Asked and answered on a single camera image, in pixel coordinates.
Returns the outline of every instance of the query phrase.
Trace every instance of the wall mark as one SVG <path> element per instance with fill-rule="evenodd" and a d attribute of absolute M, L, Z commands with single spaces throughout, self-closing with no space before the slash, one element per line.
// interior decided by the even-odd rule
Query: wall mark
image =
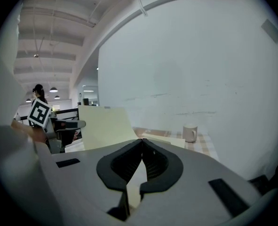
<path fill-rule="evenodd" d="M 159 96 L 165 96 L 165 95 L 168 95 L 168 94 L 167 93 L 165 93 L 165 94 L 156 94 L 156 95 L 151 95 L 151 97 L 157 98 Z"/>
<path fill-rule="evenodd" d="M 198 111 L 193 112 L 192 114 L 216 114 L 216 111 Z"/>
<path fill-rule="evenodd" d="M 175 115 L 189 115 L 190 113 L 179 113 L 179 114 L 175 114 Z"/>
<path fill-rule="evenodd" d="M 124 101 L 133 101 L 135 99 L 137 99 L 138 97 L 134 97 L 134 98 L 128 98 L 128 99 L 125 99 Z"/>

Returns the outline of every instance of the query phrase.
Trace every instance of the ceiling light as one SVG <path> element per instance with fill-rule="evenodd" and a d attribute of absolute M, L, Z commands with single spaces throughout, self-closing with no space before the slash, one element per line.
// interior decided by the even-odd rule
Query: ceiling light
<path fill-rule="evenodd" d="M 55 87 L 52 87 L 52 88 L 50 89 L 50 92 L 51 92 L 51 93 L 58 92 L 58 89 L 56 89 Z"/>

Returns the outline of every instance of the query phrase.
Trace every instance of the table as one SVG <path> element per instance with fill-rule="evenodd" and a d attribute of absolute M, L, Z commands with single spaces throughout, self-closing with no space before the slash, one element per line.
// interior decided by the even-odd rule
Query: table
<path fill-rule="evenodd" d="M 139 127 L 133 127 L 133 129 L 135 131 L 135 134 L 139 138 L 143 138 L 142 137 L 143 133 L 162 136 L 162 137 L 173 137 L 173 138 L 183 137 L 183 132 L 180 131 L 164 131 L 164 130 L 139 128 Z M 185 149 L 189 149 L 198 153 L 203 153 L 219 161 L 215 147 L 205 127 L 198 128 L 198 136 L 196 142 L 194 143 L 186 142 Z"/>

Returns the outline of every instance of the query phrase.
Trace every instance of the mug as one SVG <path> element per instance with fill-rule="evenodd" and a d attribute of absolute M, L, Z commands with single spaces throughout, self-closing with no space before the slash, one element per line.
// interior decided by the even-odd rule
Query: mug
<path fill-rule="evenodd" d="M 197 138 L 197 126 L 193 124 L 185 124 L 183 126 L 183 139 L 186 142 L 195 142 Z"/>

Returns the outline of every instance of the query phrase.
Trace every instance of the pale yellow paper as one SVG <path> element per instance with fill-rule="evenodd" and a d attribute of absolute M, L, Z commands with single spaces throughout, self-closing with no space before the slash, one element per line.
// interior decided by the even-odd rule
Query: pale yellow paper
<path fill-rule="evenodd" d="M 162 141 L 162 142 L 170 143 L 171 145 L 185 148 L 185 139 L 173 138 L 173 137 L 162 137 L 162 136 L 156 136 L 156 135 L 151 135 L 146 133 L 143 133 L 142 136 L 146 139 Z"/>
<path fill-rule="evenodd" d="M 78 111 L 79 119 L 86 122 L 81 128 L 86 150 L 138 139 L 124 108 L 80 105 Z"/>

